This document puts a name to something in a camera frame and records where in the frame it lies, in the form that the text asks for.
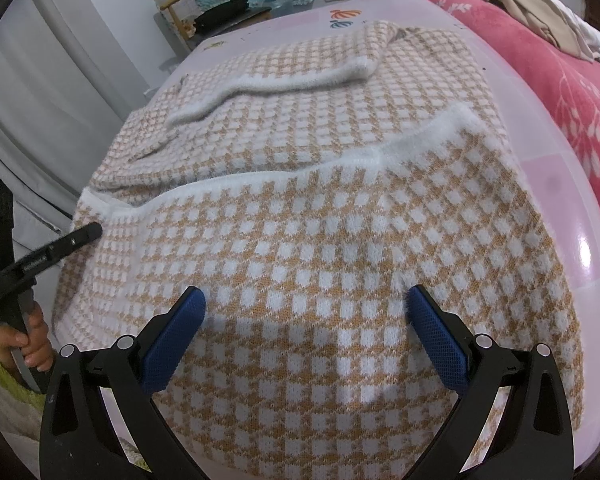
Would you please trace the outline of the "left hand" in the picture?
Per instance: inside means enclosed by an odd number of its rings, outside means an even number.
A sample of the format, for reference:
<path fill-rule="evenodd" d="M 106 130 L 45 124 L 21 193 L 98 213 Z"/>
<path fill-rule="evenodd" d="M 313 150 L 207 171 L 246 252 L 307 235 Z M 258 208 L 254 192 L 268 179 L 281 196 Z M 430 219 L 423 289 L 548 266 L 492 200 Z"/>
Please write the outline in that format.
<path fill-rule="evenodd" d="M 18 377 L 17 364 L 12 357 L 12 349 L 19 349 L 23 362 L 38 372 L 48 372 L 55 361 L 55 353 L 48 338 L 48 326 L 40 305 L 35 302 L 29 314 L 30 332 L 25 334 L 14 328 L 0 326 L 0 364 L 14 377 Z"/>

